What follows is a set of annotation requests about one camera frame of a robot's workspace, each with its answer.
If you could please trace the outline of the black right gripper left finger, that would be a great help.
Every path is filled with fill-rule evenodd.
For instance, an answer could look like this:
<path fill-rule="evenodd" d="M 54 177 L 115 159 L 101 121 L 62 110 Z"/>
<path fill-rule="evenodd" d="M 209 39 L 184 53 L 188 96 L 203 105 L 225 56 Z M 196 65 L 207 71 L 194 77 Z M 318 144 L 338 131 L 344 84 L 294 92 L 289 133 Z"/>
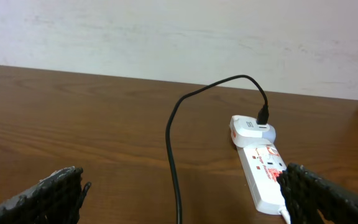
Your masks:
<path fill-rule="evenodd" d="M 0 204 L 0 224 L 77 224 L 91 182 L 81 184 L 83 169 L 54 171 L 31 188 Z"/>

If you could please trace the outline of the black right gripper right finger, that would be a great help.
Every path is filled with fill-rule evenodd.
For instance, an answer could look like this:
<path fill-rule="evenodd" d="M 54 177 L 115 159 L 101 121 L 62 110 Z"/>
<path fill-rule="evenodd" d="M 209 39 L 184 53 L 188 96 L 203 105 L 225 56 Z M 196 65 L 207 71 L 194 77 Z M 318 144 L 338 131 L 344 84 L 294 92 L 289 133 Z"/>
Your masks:
<path fill-rule="evenodd" d="M 358 223 L 358 195 L 290 163 L 277 182 L 292 223 Z"/>

